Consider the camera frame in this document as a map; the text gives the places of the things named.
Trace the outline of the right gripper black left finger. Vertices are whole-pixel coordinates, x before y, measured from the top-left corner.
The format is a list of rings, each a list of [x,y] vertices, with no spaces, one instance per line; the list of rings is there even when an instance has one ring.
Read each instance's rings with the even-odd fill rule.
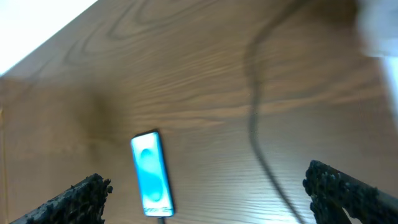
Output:
[[[111,181],[95,173],[48,200],[11,224],[104,224]]]

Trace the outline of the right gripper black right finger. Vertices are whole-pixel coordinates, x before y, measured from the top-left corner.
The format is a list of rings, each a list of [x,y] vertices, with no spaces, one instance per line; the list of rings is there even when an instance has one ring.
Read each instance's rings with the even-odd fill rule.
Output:
[[[320,161],[312,160],[303,186],[317,223],[397,223],[397,199]]]

